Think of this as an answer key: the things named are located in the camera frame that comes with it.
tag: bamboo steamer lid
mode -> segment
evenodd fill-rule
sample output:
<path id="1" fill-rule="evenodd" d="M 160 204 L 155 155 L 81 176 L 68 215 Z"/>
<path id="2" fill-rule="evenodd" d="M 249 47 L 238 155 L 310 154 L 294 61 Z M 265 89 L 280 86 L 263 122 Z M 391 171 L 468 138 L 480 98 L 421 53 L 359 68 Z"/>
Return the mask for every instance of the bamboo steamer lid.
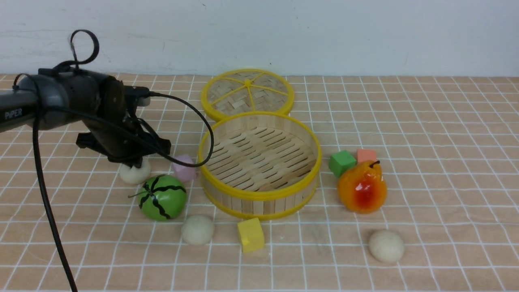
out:
<path id="1" fill-rule="evenodd" d="M 294 89 L 285 78 L 272 72 L 234 70 L 211 79 L 202 90 L 201 103 L 215 122 L 252 111 L 288 115 L 294 104 Z"/>

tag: yellow cube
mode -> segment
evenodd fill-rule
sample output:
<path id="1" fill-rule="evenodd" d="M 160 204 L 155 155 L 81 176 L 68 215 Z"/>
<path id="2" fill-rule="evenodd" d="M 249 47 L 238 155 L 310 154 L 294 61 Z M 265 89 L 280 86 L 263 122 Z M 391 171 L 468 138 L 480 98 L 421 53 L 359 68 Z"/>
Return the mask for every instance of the yellow cube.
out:
<path id="1" fill-rule="evenodd" d="M 244 253 L 260 250 L 265 247 L 265 236 L 258 218 L 238 223 L 241 246 Z"/>

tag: white dough ball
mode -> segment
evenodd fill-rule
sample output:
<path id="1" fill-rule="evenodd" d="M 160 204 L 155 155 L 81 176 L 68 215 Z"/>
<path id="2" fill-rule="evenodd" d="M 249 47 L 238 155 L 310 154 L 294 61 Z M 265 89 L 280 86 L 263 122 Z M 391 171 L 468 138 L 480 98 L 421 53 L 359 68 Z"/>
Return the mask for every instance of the white dough ball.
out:
<path id="1" fill-rule="evenodd" d="M 182 225 L 182 239 L 189 245 L 204 245 L 211 242 L 214 223 L 204 215 L 193 215 Z"/>
<path id="2" fill-rule="evenodd" d="M 396 263 L 404 255 L 404 242 L 394 231 L 375 231 L 370 237 L 369 246 L 373 257 L 383 263 Z"/>
<path id="3" fill-rule="evenodd" d="M 119 177 L 128 184 L 141 184 L 149 178 L 151 173 L 152 166 L 146 159 L 142 160 L 141 168 L 130 168 L 127 165 L 121 164 L 119 169 Z"/>

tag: foam cube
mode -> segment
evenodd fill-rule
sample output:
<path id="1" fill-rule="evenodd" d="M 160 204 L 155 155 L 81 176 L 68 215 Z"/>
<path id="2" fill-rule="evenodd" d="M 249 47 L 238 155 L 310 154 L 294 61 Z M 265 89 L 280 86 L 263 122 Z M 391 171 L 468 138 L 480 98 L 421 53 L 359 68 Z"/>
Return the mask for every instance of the foam cube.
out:
<path id="1" fill-rule="evenodd" d="M 176 156 L 175 159 L 185 162 L 185 163 L 193 164 L 193 160 L 187 154 Z M 187 166 L 173 163 L 173 171 L 174 171 L 175 176 L 181 182 L 188 182 L 188 181 L 194 180 L 196 178 L 196 168 L 195 167 L 187 167 Z"/>
<path id="2" fill-rule="evenodd" d="M 265 247 L 265 236 L 258 218 L 238 223 L 238 233 L 243 253 L 250 253 Z"/>
<path id="3" fill-rule="evenodd" d="M 349 151 L 342 150 L 330 157 L 328 168 L 336 178 L 339 178 L 345 171 L 355 166 L 356 163 L 355 157 Z"/>
<path id="4" fill-rule="evenodd" d="M 377 161 L 377 152 L 370 149 L 357 149 L 357 164 L 368 160 Z"/>

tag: purple cube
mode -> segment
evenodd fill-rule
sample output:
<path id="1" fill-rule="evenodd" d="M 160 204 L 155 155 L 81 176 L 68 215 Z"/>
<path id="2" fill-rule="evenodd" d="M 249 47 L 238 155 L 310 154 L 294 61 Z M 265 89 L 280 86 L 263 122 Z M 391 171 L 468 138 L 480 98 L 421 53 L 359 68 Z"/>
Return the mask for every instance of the purple cube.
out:
<path id="1" fill-rule="evenodd" d="M 187 154 L 177 156 L 177 157 L 175 157 L 175 159 L 185 162 L 185 163 L 193 164 L 193 160 Z M 196 167 L 187 167 L 187 166 L 173 163 L 173 171 L 174 171 L 174 175 L 181 182 L 188 182 L 188 181 L 194 180 L 196 178 Z"/>

